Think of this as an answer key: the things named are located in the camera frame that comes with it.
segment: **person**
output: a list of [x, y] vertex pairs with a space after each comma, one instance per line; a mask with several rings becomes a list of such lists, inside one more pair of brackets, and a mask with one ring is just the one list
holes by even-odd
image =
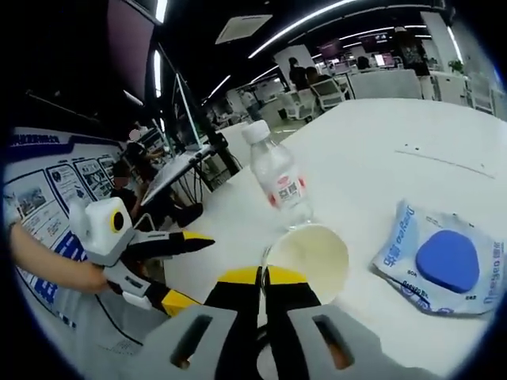
[[133, 225], [145, 213], [148, 213], [156, 226], [163, 224], [166, 216], [169, 216], [179, 227], [186, 227], [203, 213], [202, 203], [196, 203], [188, 207], [179, 207], [166, 192], [159, 193], [146, 206], [141, 206], [143, 197], [148, 189], [148, 183], [144, 182], [139, 186], [137, 195], [132, 190], [126, 188], [131, 176], [130, 170], [124, 161], [118, 161], [112, 166], [112, 174], [114, 188], [111, 191], [110, 197], [118, 197], [123, 201]]
[[246, 111], [253, 121], [259, 121], [262, 119], [262, 116], [259, 113], [259, 104], [257, 102], [257, 99], [250, 91], [242, 90], [241, 102], [245, 106]]
[[151, 160], [164, 156], [166, 152], [161, 149], [148, 153], [146, 147], [139, 142], [141, 131], [137, 127], [135, 124], [135, 128], [129, 134], [125, 156], [135, 166], [141, 179], [149, 183], [157, 175], [157, 169], [151, 165]]
[[370, 67], [378, 67], [379, 65], [377, 64], [377, 60], [375, 58], [375, 54], [372, 53], [372, 55], [370, 55], [370, 59], [368, 60], [368, 62], [370, 63]]
[[429, 68], [426, 62], [426, 52], [422, 44], [413, 34], [403, 27], [395, 28], [393, 35], [394, 55], [398, 55], [403, 61], [405, 69], [412, 69], [418, 77], [428, 77]]
[[291, 57], [288, 59], [288, 64], [291, 67], [289, 78], [291, 79], [291, 82], [294, 83], [295, 89], [298, 91], [307, 89], [309, 87], [307, 82], [307, 72], [299, 65], [298, 60]]
[[4, 201], [4, 227], [13, 262], [32, 275], [83, 293], [109, 288], [101, 267], [60, 256], [37, 241], [22, 225], [18, 212]]
[[331, 79], [329, 75], [319, 74], [317, 69], [313, 66], [307, 67], [307, 80], [309, 85], [314, 85], [315, 83], [327, 81]]
[[370, 69], [370, 62], [368, 61], [368, 58], [365, 56], [357, 57], [357, 68], [359, 70], [367, 70]]

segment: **desk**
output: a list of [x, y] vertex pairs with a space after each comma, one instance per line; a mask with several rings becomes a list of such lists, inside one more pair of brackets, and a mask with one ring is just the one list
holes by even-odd
[[179, 177], [185, 174], [185, 172], [192, 166], [191, 161], [196, 159], [199, 154], [201, 155], [201, 158], [204, 158], [211, 149], [212, 148], [209, 145], [205, 145], [199, 151], [184, 152], [167, 162], [150, 183], [150, 187], [141, 202], [141, 206], [150, 202], [161, 190], [171, 185], [174, 181], [177, 181]]
[[[284, 145], [306, 174], [316, 219], [349, 249], [349, 276], [334, 302], [375, 332], [383, 351], [397, 362], [450, 374], [482, 336], [487, 317], [423, 314], [368, 265], [386, 241], [403, 197], [421, 207], [456, 212], [492, 236], [505, 235], [507, 123], [435, 101], [347, 101]], [[484, 165], [491, 177], [396, 153], [411, 149], [461, 165]], [[204, 301], [227, 269], [261, 263], [265, 248], [282, 234], [278, 220], [250, 169], [242, 170], [212, 194], [204, 215], [189, 227], [216, 243], [166, 262], [167, 283]]]

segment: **computer monitor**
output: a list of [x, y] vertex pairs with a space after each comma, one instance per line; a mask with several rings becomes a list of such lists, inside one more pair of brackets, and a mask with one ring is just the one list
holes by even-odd
[[190, 112], [188, 97], [185, 95], [185, 88], [182, 85], [180, 75], [176, 73], [173, 88], [173, 112], [174, 127], [176, 136], [185, 145], [188, 151], [197, 151], [203, 147], [197, 133], [196, 118]]
[[378, 67], [395, 67], [395, 60], [391, 53], [375, 54], [375, 61]]

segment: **ceiling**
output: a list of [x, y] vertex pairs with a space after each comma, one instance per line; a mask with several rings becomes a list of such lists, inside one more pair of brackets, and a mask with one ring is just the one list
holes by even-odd
[[[139, 0], [153, 8], [156, 0]], [[182, 72], [194, 96], [204, 99], [228, 75], [220, 91], [244, 85], [273, 67], [273, 55], [289, 44], [305, 44], [310, 53], [317, 54], [318, 46], [334, 38], [369, 29], [403, 25], [419, 25], [422, 7], [438, 6], [438, 0], [356, 0], [324, 13], [300, 25], [268, 46], [253, 59], [248, 59], [259, 46], [280, 30], [306, 15], [337, 0], [179, 0], [168, 2], [162, 26], [163, 46], [173, 63]], [[352, 13], [363, 12], [337, 20]], [[272, 18], [251, 37], [216, 45], [217, 36], [232, 17], [272, 14]]]
[[[157, 0], [136, 1], [155, 15]], [[275, 33], [334, 1], [168, 0], [166, 19], [156, 38], [161, 40], [174, 66], [183, 74], [194, 97], [201, 100], [228, 75], [231, 79], [215, 96], [242, 86], [270, 69], [274, 66], [273, 55], [297, 36], [301, 37], [294, 44], [306, 44], [311, 53], [316, 54], [318, 45], [336, 37], [392, 26], [394, 22], [420, 24], [421, 8], [378, 9], [331, 22], [310, 32], [329, 21], [371, 8], [440, 3], [440, 0], [356, 0], [300, 25], [253, 59], [248, 59]], [[126, 139], [132, 121], [142, 120], [147, 115], [145, 110], [127, 100], [122, 83], [112, 69], [105, 38], [107, 2], [53, 0], [31, 2], [30, 7], [25, 7], [23, 2], [15, 3], [18, 9], [13, 9], [13, 14], [22, 12], [24, 19], [11, 29], [10, 59], [4, 70], [8, 79], [13, 79], [4, 85], [10, 94], [11, 125]], [[258, 14], [273, 17], [251, 37], [215, 44], [231, 17]], [[152, 82], [148, 81], [147, 85], [152, 86]], [[48, 107], [44, 102], [27, 100], [27, 90], [85, 118]], [[90, 122], [90, 118], [101, 122]]]

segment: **office chair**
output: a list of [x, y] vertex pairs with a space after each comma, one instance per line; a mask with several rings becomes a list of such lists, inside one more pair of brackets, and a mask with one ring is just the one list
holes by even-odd
[[341, 90], [341, 86], [334, 79], [327, 79], [325, 81], [315, 83], [310, 86], [317, 94], [318, 103], [323, 111], [327, 111], [332, 107], [339, 105], [342, 101], [346, 100], [345, 95], [349, 91]]
[[289, 93], [281, 93], [278, 95], [282, 105], [287, 113], [287, 118], [290, 120], [306, 120], [314, 117], [314, 98], [313, 94], [310, 93], [312, 99], [307, 90], [303, 90], [303, 99], [296, 91]]

